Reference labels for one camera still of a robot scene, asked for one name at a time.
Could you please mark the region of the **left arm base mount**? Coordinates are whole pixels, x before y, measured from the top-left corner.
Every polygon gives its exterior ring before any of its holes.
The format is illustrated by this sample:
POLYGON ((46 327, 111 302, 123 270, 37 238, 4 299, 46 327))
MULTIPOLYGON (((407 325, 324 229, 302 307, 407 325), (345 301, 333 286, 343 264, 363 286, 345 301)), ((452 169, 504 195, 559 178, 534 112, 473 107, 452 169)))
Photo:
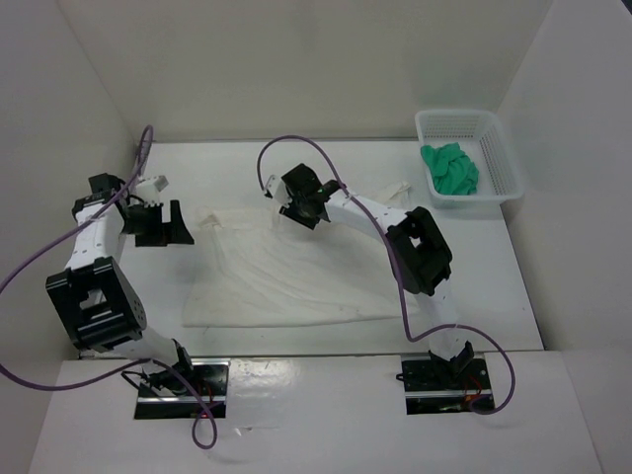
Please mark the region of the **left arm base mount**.
MULTIPOLYGON (((227 361, 193 363, 187 376, 196 394, 209 407, 214 418, 226 417, 226 397, 229 380, 227 361)), ((149 373, 125 370, 121 378, 136 391, 134 418, 136 420, 193 420, 207 419, 196 397, 167 369, 149 373)))

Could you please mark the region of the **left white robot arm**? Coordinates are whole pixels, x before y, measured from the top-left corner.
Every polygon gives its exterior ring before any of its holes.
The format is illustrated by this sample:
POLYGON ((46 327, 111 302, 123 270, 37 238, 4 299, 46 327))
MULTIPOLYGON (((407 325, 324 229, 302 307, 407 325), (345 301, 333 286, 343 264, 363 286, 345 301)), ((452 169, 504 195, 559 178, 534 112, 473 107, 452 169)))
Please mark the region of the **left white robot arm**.
POLYGON ((144 382, 154 391, 189 392, 197 371, 185 348, 148 324, 140 296, 119 266, 126 236, 138 247, 192 245, 177 200, 163 219, 161 192, 166 177, 140 179, 113 205, 122 179, 101 174, 89 180, 91 192, 77 199, 72 215, 81 226, 64 270, 49 276, 46 292, 73 346, 80 351, 141 359, 144 382))

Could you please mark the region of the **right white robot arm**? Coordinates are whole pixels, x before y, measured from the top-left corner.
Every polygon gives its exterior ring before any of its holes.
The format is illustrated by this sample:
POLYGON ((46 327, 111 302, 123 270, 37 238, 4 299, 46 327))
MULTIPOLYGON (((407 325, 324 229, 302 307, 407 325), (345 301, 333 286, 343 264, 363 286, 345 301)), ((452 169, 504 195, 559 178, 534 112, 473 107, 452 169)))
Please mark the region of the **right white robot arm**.
POLYGON ((335 180, 323 184, 304 164, 279 179, 269 178, 267 195, 280 202, 280 214, 309 229, 322 221, 342 224, 385 245, 409 340, 413 336, 406 306, 408 294, 433 325, 457 322, 449 282, 452 253, 427 209, 381 204, 350 192, 335 180))

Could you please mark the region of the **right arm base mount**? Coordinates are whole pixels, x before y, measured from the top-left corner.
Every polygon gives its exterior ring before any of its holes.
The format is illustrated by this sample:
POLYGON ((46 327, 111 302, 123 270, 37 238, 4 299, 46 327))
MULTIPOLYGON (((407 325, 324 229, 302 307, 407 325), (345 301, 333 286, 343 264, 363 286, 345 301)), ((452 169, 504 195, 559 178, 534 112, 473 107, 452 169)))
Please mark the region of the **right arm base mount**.
POLYGON ((402 355, 395 378, 402 384, 406 414, 433 415, 483 412, 496 408, 487 363, 481 355, 457 374, 434 355, 402 355))

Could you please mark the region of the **white tank top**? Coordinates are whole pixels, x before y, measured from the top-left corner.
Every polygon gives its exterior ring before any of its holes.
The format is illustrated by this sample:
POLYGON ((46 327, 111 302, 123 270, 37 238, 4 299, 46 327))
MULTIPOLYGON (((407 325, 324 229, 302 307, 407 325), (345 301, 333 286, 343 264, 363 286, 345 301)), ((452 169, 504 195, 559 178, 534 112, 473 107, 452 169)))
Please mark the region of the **white tank top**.
POLYGON ((384 245, 348 226, 310 230, 274 205, 203 206, 195 236, 186 327, 310 327, 401 315, 384 245))

